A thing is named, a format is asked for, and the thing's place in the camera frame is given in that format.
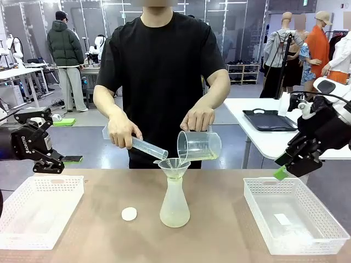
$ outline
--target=measuring cup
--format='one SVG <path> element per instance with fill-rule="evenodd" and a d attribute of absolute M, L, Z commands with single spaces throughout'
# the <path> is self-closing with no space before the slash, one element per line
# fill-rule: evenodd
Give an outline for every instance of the measuring cup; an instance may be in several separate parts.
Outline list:
<path fill-rule="evenodd" d="M 212 131 L 181 131 L 177 151 L 182 162 L 214 160 L 220 155 L 222 141 Z"/>

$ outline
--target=plastic basket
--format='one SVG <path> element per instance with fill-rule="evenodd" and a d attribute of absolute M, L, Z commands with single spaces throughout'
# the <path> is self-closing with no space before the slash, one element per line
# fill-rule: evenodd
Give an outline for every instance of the plastic basket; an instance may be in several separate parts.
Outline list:
<path fill-rule="evenodd" d="M 337 254 L 350 239 L 298 178 L 245 178 L 244 196 L 271 255 Z"/>
<path fill-rule="evenodd" d="M 83 176 L 29 177 L 4 202 L 0 249 L 53 249 L 83 194 Z"/>

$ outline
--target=green sponge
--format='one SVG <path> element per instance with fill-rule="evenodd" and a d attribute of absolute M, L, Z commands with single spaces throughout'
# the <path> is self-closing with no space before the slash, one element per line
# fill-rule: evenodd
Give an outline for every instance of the green sponge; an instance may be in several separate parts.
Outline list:
<path fill-rule="evenodd" d="M 281 180 L 288 177 L 288 175 L 285 171 L 286 171 L 286 167 L 285 167 L 285 165 L 283 165 L 273 175 L 275 178 L 277 178 L 278 180 L 281 181 Z"/>
<path fill-rule="evenodd" d="M 63 118 L 59 122 L 54 122 L 53 125 L 58 127 L 58 126 L 73 126 L 75 124 L 76 119 L 75 118 Z"/>

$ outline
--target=white paper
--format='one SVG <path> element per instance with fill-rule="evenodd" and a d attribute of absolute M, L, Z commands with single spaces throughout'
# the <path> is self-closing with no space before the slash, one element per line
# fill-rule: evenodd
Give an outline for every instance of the white paper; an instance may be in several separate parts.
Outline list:
<path fill-rule="evenodd" d="M 274 214 L 274 216 L 275 218 L 277 218 L 277 220 L 282 226 L 291 225 L 291 222 L 289 221 L 289 219 L 286 217 L 285 214 Z"/>

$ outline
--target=white desk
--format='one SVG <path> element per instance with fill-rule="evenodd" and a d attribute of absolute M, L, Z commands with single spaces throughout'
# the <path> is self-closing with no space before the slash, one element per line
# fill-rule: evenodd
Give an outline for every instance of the white desk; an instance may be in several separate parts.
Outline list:
<path fill-rule="evenodd" d="M 242 169 L 247 168 L 248 156 L 250 154 L 251 142 L 260 153 L 268 159 L 277 159 L 287 148 L 288 142 L 298 133 L 298 131 L 258 131 L 244 116 L 243 110 L 254 110 L 262 108 L 264 110 L 278 110 L 279 101 L 274 99 L 226 99 L 224 104 L 233 114 L 240 127 L 247 135 Z M 288 112 L 287 117 L 294 122 L 301 116 L 300 110 Z M 327 150 L 320 156 L 323 160 L 351 160 L 351 151 L 348 146 L 341 150 Z"/>
<path fill-rule="evenodd" d="M 35 105 L 36 105 L 36 107 L 39 107 L 37 94 L 35 93 L 35 90 L 34 90 L 33 79 L 32 79 L 31 73 L 34 73 L 37 71 L 42 71 L 42 70 L 43 70 L 42 68 L 13 68 L 11 70 L 1 71 L 0 72 L 0 80 L 10 79 L 10 80 L 12 80 L 12 85 L 13 85 L 13 79 L 15 77 L 19 77 L 23 86 L 26 86 L 25 78 L 27 77 L 29 80 L 29 86 L 32 90 L 32 95 L 34 98 Z M 38 88 L 39 88 L 39 80 L 37 79 L 36 76 L 34 76 L 34 78 L 35 78 L 35 81 L 36 81 Z M 29 93 L 28 93 L 28 90 L 26 89 L 26 87 L 24 88 L 24 93 L 25 93 L 26 97 L 29 97 Z"/>

